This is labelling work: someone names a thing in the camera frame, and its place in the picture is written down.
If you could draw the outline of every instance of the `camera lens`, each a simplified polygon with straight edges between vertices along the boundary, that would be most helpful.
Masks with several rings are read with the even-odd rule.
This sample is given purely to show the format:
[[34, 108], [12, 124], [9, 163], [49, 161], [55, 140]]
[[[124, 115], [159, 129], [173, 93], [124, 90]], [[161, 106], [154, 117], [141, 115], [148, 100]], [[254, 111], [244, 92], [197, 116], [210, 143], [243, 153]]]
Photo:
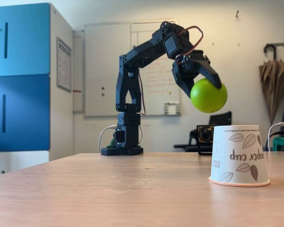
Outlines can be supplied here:
[[207, 132], [206, 132], [206, 133], [203, 133], [203, 138], [204, 138], [204, 139], [208, 139], [208, 134], [207, 134]]

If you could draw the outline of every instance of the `red wire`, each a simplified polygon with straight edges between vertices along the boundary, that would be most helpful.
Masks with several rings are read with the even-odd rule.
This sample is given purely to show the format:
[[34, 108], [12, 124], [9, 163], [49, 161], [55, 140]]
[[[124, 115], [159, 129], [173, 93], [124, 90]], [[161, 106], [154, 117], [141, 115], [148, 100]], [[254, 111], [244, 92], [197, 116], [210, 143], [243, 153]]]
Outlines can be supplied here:
[[192, 29], [192, 28], [198, 29], [198, 30], [201, 32], [202, 36], [201, 36], [201, 38], [198, 40], [198, 42], [196, 42], [195, 45], [194, 45], [189, 51], [187, 51], [186, 53], [184, 53], [183, 55], [188, 55], [188, 54], [190, 54], [192, 51], [194, 51], [194, 49], [200, 44], [200, 42], [202, 41], [203, 36], [204, 36], [203, 31], [202, 31], [198, 26], [190, 26], [190, 27], [188, 27], [188, 28], [186, 28], [186, 29], [180, 31], [180, 32], [179, 32], [179, 35], [181, 35], [182, 33], [186, 32], [186, 31], [188, 31], [189, 29]]
[[141, 76], [140, 76], [140, 70], [138, 70], [138, 76], [139, 76], [139, 81], [140, 81], [140, 87], [141, 87], [141, 96], [142, 96], [142, 103], [143, 103], [143, 113], [141, 113], [142, 115], [146, 115], [146, 110], [145, 110], [145, 104], [144, 104], [144, 93], [143, 93], [143, 84], [142, 84], [142, 80], [141, 80]]

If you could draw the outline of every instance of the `blue cabinet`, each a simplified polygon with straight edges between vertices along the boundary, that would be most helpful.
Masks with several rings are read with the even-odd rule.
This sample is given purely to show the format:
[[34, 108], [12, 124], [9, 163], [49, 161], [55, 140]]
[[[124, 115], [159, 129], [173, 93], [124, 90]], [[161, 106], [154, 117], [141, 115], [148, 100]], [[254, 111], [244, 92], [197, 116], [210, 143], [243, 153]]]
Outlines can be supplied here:
[[0, 151], [49, 149], [49, 79], [0, 77]]
[[49, 150], [51, 5], [0, 7], [0, 152]]
[[50, 9], [0, 7], [0, 77], [50, 73]]

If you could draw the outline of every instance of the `framed sign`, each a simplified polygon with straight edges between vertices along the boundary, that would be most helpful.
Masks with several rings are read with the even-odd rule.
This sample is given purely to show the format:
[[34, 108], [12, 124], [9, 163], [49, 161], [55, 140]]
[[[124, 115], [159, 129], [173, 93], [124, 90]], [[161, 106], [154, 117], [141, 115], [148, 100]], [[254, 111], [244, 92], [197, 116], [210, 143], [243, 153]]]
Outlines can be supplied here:
[[57, 86], [71, 92], [71, 48], [57, 38]]

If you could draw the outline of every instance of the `white paper cup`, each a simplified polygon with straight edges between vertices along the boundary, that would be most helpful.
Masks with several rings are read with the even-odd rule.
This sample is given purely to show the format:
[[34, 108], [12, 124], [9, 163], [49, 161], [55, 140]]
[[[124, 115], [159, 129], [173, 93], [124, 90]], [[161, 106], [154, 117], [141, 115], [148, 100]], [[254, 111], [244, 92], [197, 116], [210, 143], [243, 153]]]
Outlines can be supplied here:
[[214, 128], [212, 171], [209, 181], [239, 187], [270, 184], [258, 125]]

